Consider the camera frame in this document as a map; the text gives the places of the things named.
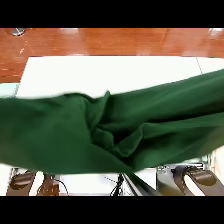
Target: cloth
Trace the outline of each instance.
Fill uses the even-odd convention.
[[[96,99],[0,99],[0,162],[47,173],[182,162],[220,147],[223,135],[224,70]]]

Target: wrinkled fabric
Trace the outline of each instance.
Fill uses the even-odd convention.
[[[96,99],[0,99],[0,162],[48,173],[182,162],[222,146],[223,135],[224,70]]]

